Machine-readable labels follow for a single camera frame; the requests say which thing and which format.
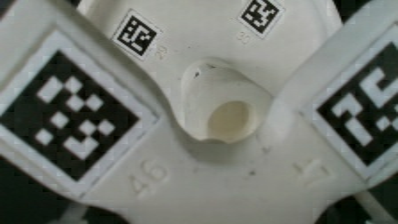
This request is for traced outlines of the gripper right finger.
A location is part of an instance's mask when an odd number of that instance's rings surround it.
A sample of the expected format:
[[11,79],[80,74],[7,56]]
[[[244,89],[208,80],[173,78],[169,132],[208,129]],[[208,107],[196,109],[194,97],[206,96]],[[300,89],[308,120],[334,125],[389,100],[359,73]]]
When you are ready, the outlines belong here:
[[359,193],[327,209],[325,224],[398,224],[398,195]]

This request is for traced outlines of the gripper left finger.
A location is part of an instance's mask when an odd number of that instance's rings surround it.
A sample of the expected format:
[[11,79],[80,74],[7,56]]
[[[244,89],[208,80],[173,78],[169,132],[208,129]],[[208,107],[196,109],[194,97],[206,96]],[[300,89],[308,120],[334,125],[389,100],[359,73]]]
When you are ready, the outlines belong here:
[[55,224],[128,224],[128,221],[109,210],[73,202]]

